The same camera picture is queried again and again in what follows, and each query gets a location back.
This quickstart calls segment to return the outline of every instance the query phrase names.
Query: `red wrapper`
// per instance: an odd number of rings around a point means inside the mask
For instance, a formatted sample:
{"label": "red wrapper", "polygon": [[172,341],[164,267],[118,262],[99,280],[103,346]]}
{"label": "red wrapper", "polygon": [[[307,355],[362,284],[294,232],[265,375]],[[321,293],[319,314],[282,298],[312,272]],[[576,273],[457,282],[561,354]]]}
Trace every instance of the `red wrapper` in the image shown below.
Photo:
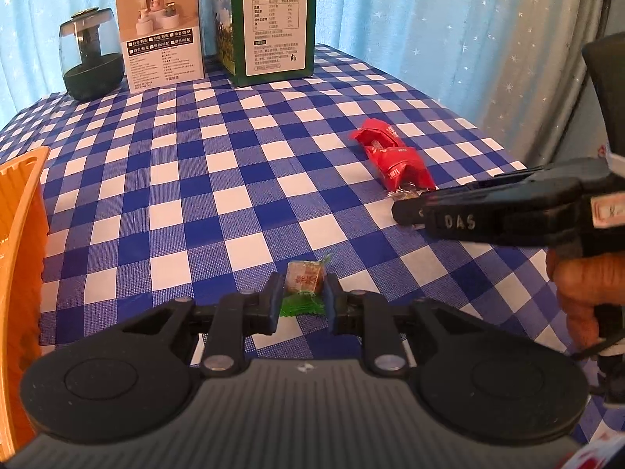
{"label": "red wrapper", "polygon": [[378,150],[393,146],[405,146],[391,125],[375,118],[369,118],[365,121],[362,127],[355,131],[351,137],[363,146],[373,146]]}
{"label": "red wrapper", "polygon": [[366,146],[369,160],[376,164],[382,175],[382,183],[389,192],[401,185],[414,183],[420,189],[435,189],[436,185],[427,167],[414,148],[377,149]]}

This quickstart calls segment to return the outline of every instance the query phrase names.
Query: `checkered tablecloth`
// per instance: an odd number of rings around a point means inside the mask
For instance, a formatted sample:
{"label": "checkered tablecloth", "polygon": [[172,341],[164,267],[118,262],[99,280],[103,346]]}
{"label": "checkered tablecloth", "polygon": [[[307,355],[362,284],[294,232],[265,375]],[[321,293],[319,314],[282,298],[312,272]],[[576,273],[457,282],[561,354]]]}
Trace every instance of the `checkered tablecloth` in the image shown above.
{"label": "checkered tablecloth", "polygon": [[[395,124],[440,187],[521,169],[467,120],[325,46],[315,76],[233,89],[199,82],[88,104],[55,93],[0,133],[0,163],[47,145],[50,235],[41,306],[45,351],[179,296],[211,304],[260,288],[290,260],[319,260],[346,290],[429,296],[557,349],[571,343],[538,249],[434,241],[402,229],[360,145],[366,118]],[[323,318],[281,318],[251,356],[355,356]],[[201,354],[198,347],[196,358]],[[577,437],[624,415],[592,400]]]}

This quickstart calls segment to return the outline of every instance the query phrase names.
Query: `orange basket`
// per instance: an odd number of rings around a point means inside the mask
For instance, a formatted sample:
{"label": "orange basket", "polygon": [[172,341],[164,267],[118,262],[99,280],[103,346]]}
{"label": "orange basket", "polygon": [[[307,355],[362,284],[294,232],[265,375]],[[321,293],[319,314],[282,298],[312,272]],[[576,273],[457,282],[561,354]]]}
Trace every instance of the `orange basket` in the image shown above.
{"label": "orange basket", "polygon": [[0,165],[0,460],[34,432],[20,402],[20,380],[40,355],[39,304],[48,220],[39,178],[50,148]]}

